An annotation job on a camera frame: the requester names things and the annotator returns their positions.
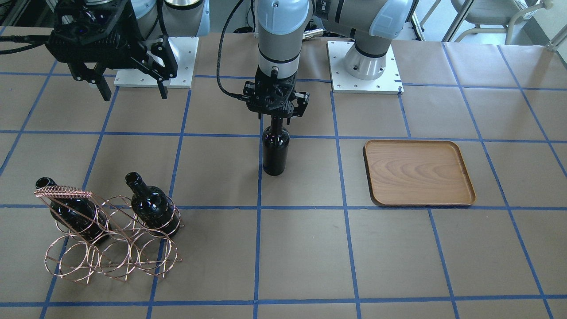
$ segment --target chair seat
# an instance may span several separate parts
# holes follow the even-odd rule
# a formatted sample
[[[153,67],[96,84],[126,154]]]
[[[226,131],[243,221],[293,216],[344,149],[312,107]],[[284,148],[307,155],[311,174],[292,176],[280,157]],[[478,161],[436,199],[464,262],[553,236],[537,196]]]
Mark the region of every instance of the chair seat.
[[[451,0],[457,11],[461,9],[465,0]],[[466,17],[466,21],[473,24],[508,24],[518,11],[514,0],[476,0]]]

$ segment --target tiled tabletop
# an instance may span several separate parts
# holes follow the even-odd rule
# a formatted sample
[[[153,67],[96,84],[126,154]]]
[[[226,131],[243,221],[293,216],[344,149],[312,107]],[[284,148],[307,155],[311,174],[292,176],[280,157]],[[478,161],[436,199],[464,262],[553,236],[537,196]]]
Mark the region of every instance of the tiled tabletop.
[[[287,127],[286,171],[271,177],[260,163],[268,118],[217,88],[218,38],[200,39],[193,90],[167,100],[113,87],[105,102],[45,48],[0,56],[0,317],[567,318],[559,57],[394,41],[405,93],[357,95],[331,91],[325,39],[305,42],[297,89],[310,105]],[[223,52],[222,82],[239,92],[256,40],[227,35]],[[456,142],[476,203],[376,206],[362,157],[373,138]],[[52,278],[43,255],[60,234],[35,180],[108,198],[130,195],[130,171],[181,208],[183,262],[159,280]]]

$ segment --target wine bottle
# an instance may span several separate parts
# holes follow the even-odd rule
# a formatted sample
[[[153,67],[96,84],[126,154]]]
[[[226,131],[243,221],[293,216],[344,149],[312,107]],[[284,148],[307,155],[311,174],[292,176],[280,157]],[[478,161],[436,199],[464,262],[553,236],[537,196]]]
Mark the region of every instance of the wine bottle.
[[[272,125],[262,134],[262,166],[264,172],[278,176],[285,170],[289,133],[281,117],[272,116]]]
[[[173,237],[179,230],[179,217],[164,192],[155,186],[148,186],[136,172],[126,175],[126,184],[134,192],[132,210],[143,221],[144,226],[164,232]]]
[[[36,182],[36,188],[56,185],[55,181],[49,177],[42,177]],[[55,220],[65,226],[70,226],[73,232],[79,234],[89,243],[93,243],[100,236],[104,238],[97,240],[97,244],[108,238],[107,232],[100,227],[101,225],[106,225],[106,216],[103,213],[99,213],[97,215],[97,223],[93,223],[96,215],[96,207],[93,202],[86,198],[61,198],[56,199],[56,201],[52,200],[49,205],[49,211]]]

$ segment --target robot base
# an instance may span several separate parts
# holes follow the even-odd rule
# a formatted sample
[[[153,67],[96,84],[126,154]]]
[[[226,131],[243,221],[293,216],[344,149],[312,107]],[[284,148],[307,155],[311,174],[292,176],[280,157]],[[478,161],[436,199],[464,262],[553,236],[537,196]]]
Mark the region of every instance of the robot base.
[[[177,77],[170,80],[169,88],[190,89],[197,57],[198,37],[170,37],[171,47],[177,61]],[[119,70],[114,80],[115,86],[158,87],[154,78],[139,70]]]
[[[400,72],[397,69],[396,59],[390,46],[386,53],[386,68],[381,77],[365,81],[350,75],[343,63],[343,59],[354,42],[328,41],[329,64],[333,91],[337,93],[373,93],[398,94],[404,91],[401,84]]]

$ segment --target wood grain surface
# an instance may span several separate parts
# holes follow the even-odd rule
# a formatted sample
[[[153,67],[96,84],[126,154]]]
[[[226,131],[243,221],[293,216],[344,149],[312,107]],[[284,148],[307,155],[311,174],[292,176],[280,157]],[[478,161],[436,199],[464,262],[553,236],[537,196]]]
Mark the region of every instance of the wood grain surface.
[[[373,199],[381,205],[471,205],[475,191],[450,141],[371,140],[364,147]]]

